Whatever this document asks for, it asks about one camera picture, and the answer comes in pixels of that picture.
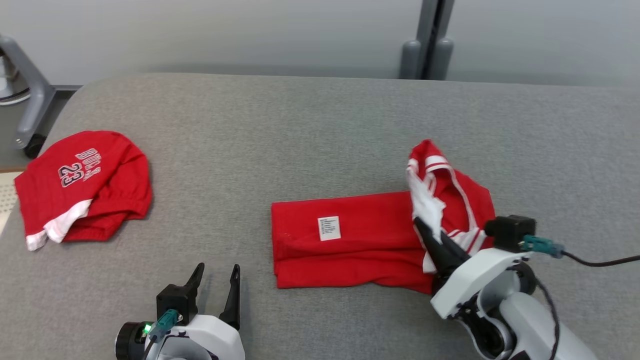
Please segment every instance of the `white wall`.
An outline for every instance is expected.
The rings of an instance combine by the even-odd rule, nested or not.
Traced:
[[[54,85],[139,71],[396,78],[421,0],[3,0]]]
[[[455,0],[447,80],[640,85],[639,0]]]

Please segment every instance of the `clothing label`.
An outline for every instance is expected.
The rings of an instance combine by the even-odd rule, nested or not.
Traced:
[[[318,230],[320,231],[320,241],[335,240],[340,235],[340,220],[338,217],[318,218]]]

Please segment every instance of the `black cable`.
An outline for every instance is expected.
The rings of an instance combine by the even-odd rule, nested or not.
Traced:
[[[556,353],[558,351],[558,345],[560,345],[560,320],[558,320],[558,313],[556,311],[556,306],[554,305],[553,300],[551,300],[551,295],[549,295],[549,291],[544,285],[542,285],[542,282],[540,282],[539,278],[536,277],[535,279],[536,279],[536,283],[538,284],[538,287],[540,288],[540,290],[542,290],[542,293],[545,294],[545,299],[549,304],[549,308],[551,308],[551,317],[554,319],[554,323],[556,325],[554,328],[554,336],[556,337],[556,340],[554,341],[554,347],[551,349],[551,357],[549,358],[549,360],[554,360],[556,358]]]
[[[640,255],[636,255],[636,256],[629,256],[628,258],[623,258],[623,259],[618,259],[618,260],[604,261],[602,263],[590,263],[589,261],[584,261],[581,258],[578,258],[576,255],[573,255],[570,252],[562,251],[561,253],[562,253],[562,255],[566,255],[569,258],[572,258],[572,259],[576,260],[580,264],[583,264],[583,265],[586,265],[586,266],[591,266],[591,267],[594,267],[594,268],[603,268],[605,266],[620,265],[620,264],[624,264],[624,263],[630,263],[631,261],[640,260]]]
[[[26,93],[29,92],[29,88],[24,89],[21,92],[17,92],[11,96],[7,96],[7,97],[0,97],[0,101],[5,101],[5,100],[11,100],[11,99],[15,99],[16,97],[20,96],[20,95],[24,95]]]
[[[149,345],[145,349],[145,353],[142,355],[142,360],[147,360],[147,355],[149,355],[149,350],[151,350],[151,346],[156,342],[156,336],[154,335],[151,340],[149,340]]]

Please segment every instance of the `gray cushion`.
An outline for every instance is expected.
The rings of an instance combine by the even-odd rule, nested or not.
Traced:
[[[410,149],[432,138],[492,192],[498,214],[536,218],[540,235],[584,258],[640,254],[638,114],[640,92],[609,88],[199,74],[92,83],[46,146],[122,132],[150,160],[154,203],[106,243],[34,253],[14,209],[0,240],[1,357],[114,359],[120,326],[155,320],[155,295],[203,261],[198,304],[212,315],[242,267],[248,359],[479,359],[427,295],[276,289],[270,204],[404,190]],[[640,264],[539,255],[533,266],[600,359],[632,358]]]

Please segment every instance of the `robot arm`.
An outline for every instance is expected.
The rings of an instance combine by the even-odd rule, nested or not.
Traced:
[[[183,286],[168,285],[156,297],[156,322],[127,322],[116,337],[118,360],[244,360],[240,340],[240,266],[219,318],[198,314],[196,296],[204,264]]]
[[[495,237],[496,248],[472,257],[446,234],[435,240],[420,218],[414,220],[437,270],[431,305],[441,318],[462,323],[483,359],[548,360],[555,342],[554,321],[530,296],[536,278],[525,262],[532,252],[519,246],[519,238],[534,235],[535,221],[500,219],[486,229]],[[560,324],[560,330],[555,360],[596,360],[569,328]]]

